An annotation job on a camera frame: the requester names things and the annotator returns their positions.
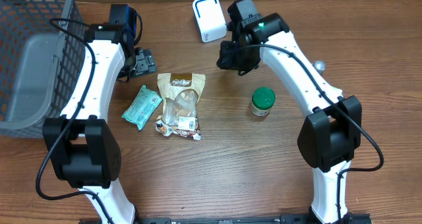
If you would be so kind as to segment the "green flushable wipes pack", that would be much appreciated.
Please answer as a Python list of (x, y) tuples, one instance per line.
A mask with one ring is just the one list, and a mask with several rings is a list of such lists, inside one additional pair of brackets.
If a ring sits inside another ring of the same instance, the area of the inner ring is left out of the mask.
[(157, 92), (143, 85), (132, 104), (121, 117), (136, 125), (138, 130), (142, 130), (162, 100)]

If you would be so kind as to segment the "brown mixed nuts bag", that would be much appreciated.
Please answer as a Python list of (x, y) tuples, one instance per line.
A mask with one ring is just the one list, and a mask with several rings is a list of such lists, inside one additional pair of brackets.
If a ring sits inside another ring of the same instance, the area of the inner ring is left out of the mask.
[(156, 130), (166, 137), (175, 134), (201, 140), (196, 106), (205, 83), (203, 74), (159, 74), (157, 84), (164, 105), (163, 113), (155, 122)]

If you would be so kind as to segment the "green lidded jar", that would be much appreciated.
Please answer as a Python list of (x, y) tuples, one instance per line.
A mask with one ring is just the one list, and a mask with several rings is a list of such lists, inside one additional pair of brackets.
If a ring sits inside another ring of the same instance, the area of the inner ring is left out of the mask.
[(253, 92), (250, 110), (256, 116), (266, 116), (273, 107), (275, 100), (276, 95), (271, 88), (259, 87)]

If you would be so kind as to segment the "yellow oil bottle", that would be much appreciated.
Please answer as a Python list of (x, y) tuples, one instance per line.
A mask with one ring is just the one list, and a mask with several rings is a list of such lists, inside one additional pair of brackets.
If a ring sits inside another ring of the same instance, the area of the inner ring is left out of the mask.
[(315, 61), (313, 67), (319, 74), (322, 74), (326, 69), (326, 64), (324, 61)]

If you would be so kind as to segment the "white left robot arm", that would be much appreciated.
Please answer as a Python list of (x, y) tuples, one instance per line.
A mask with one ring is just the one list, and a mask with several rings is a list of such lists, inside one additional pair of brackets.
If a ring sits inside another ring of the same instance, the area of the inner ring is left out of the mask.
[[(139, 223), (118, 179), (121, 150), (107, 124), (115, 82), (130, 77), (136, 67), (135, 45), (142, 32), (136, 23), (116, 20), (89, 24), (84, 37), (85, 59), (76, 87), (57, 118), (46, 119), (42, 134), (48, 153), (36, 176), (36, 192), (45, 200), (86, 196), (101, 223)], [(58, 179), (75, 192), (48, 196), (41, 190), (44, 169), (51, 163)]]

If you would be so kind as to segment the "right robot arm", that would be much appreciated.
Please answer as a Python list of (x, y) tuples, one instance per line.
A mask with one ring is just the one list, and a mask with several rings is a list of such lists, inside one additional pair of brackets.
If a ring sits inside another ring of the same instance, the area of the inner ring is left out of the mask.
[(314, 196), (306, 223), (364, 223), (346, 206), (346, 177), (361, 143), (359, 100), (345, 98), (312, 66), (277, 14), (230, 13), (232, 39), (221, 44), (217, 65), (244, 75), (268, 65), (294, 97), (305, 120), (297, 145), (313, 169)]

